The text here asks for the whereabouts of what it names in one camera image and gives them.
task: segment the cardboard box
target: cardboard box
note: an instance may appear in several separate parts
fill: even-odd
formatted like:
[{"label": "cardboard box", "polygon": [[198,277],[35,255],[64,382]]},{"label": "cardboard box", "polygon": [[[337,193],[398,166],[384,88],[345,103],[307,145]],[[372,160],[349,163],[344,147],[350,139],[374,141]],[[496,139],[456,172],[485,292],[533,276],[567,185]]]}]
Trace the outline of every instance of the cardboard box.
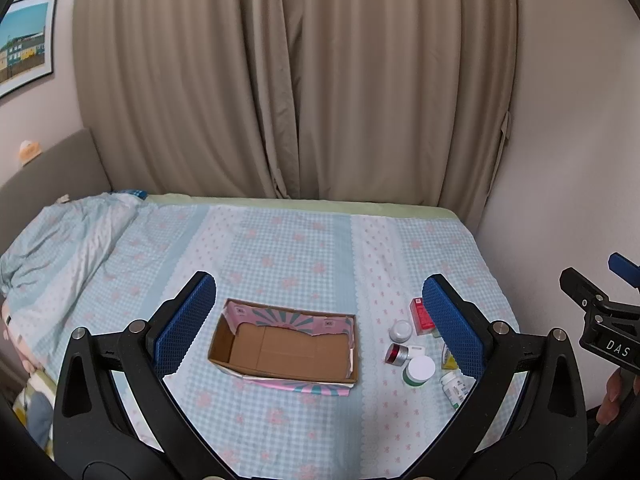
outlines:
[{"label": "cardboard box", "polygon": [[208,359],[263,386],[346,395],[358,380],[355,316],[229,298]]}]

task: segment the small orange object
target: small orange object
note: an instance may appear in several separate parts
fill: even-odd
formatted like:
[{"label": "small orange object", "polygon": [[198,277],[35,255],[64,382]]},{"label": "small orange object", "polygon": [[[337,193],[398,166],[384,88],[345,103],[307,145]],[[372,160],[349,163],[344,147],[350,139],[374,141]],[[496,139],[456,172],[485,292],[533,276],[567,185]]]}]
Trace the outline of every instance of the small orange object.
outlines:
[{"label": "small orange object", "polygon": [[42,153],[39,142],[31,142],[30,140],[24,140],[20,145],[20,151],[18,152],[18,158],[20,163],[24,166],[28,162],[31,162],[34,158]]}]

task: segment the white lid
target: white lid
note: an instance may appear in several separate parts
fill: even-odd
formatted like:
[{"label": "white lid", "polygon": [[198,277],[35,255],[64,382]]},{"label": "white lid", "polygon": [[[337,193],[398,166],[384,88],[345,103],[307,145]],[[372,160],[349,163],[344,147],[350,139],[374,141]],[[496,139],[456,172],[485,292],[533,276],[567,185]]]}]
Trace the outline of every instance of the white lid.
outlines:
[{"label": "white lid", "polygon": [[442,386],[444,386],[449,381],[452,381],[453,379],[456,379],[456,378],[458,378],[458,371],[457,370],[453,370],[452,372],[449,372],[448,374],[444,374],[440,378],[440,382],[442,383]]},{"label": "white lid", "polygon": [[392,339],[392,341],[403,343],[411,337],[413,331],[414,329],[411,326],[411,323],[409,323],[405,319],[399,319],[389,329],[389,337]]},{"label": "white lid", "polygon": [[416,382],[423,383],[436,373],[436,363],[428,355],[418,355],[409,361],[406,374]]}]

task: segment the pink box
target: pink box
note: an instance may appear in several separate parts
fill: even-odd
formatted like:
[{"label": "pink box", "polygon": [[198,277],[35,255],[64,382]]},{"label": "pink box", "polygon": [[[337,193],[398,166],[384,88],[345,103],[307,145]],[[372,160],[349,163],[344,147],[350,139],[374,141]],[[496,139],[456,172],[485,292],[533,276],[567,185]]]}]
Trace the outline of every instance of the pink box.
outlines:
[{"label": "pink box", "polygon": [[431,316],[427,313],[427,309],[422,304],[422,298],[413,298],[409,305],[411,316],[414,318],[416,335],[429,334],[436,328]]}]

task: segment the beige curtain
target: beige curtain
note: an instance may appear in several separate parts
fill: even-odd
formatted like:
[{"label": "beige curtain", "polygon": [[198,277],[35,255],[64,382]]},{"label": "beige curtain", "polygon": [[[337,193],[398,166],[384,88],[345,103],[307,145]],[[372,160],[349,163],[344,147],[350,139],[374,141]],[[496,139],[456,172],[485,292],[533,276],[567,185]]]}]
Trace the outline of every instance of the beige curtain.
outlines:
[{"label": "beige curtain", "polygon": [[297,196],[282,0],[76,0],[73,35],[114,188]]},{"label": "beige curtain", "polygon": [[115,187],[439,205],[474,228],[516,0],[76,0]]}]

